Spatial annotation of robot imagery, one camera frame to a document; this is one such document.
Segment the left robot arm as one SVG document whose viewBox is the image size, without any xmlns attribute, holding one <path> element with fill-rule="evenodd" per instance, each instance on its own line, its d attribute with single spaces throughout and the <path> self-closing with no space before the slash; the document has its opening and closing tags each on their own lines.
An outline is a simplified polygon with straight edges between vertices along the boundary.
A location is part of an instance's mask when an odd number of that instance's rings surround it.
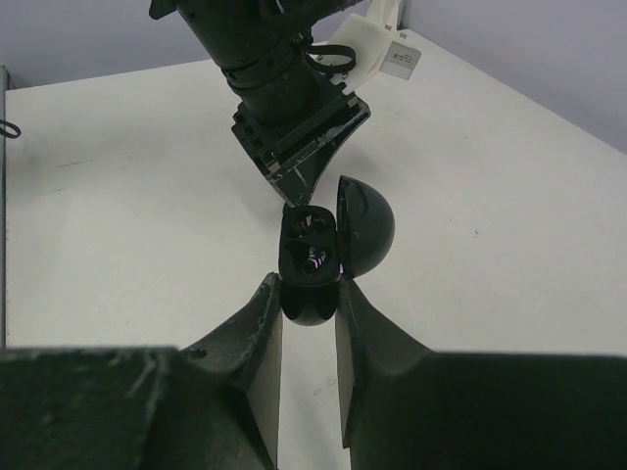
<svg viewBox="0 0 627 470">
<path fill-rule="evenodd" d="M 240 103 L 232 132 L 289 207 L 310 202 L 323 172 L 370 116 L 336 75 L 353 71 L 356 50 L 314 44 L 312 28 L 349 1 L 163 0 L 149 16 L 172 13 L 220 68 Z"/>
</svg>

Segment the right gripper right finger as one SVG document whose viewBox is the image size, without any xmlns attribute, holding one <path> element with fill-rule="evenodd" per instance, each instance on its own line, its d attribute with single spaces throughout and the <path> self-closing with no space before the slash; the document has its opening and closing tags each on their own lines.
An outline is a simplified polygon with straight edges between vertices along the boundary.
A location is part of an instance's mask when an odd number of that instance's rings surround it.
<svg viewBox="0 0 627 470">
<path fill-rule="evenodd" d="M 436 352 L 353 281 L 335 316 L 342 444 L 355 469 L 622 469 L 619 356 Z"/>
</svg>

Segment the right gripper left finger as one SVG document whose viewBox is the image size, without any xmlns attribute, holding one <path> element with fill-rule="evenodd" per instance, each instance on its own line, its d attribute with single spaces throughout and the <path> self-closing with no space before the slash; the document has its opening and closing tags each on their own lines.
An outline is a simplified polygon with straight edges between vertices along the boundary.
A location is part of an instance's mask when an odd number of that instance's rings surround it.
<svg viewBox="0 0 627 470">
<path fill-rule="evenodd" d="M 273 469 L 280 281 L 183 350 L 1 353 L 5 469 Z"/>
</svg>

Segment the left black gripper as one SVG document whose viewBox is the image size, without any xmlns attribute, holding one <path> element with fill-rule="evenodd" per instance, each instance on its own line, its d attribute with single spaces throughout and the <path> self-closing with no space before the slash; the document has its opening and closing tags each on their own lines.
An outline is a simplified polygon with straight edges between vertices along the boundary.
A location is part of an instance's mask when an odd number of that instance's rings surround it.
<svg viewBox="0 0 627 470">
<path fill-rule="evenodd" d="M 217 64 L 241 100 L 232 131 L 289 208 L 310 203 L 335 154 L 370 116 L 362 99 L 314 66 L 313 49 L 266 30 L 215 36 Z"/>
</svg>

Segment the black earbud charging case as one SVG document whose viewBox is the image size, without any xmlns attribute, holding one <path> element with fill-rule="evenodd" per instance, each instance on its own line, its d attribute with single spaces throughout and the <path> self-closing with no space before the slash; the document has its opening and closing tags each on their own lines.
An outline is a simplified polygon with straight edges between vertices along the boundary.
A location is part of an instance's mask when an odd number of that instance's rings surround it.
<svg viewBox="0 0 627 470">
<path fill-rule="evenodd" d="M 362 276 L 388 255 L 396 230 L 386 198 L 353 177 L 339 179 L 336 212 L 286 207 L 278 250 L 280 304 L 301 326 L 329 320 L 340 302 L 340 281 Z"/>
</svg>

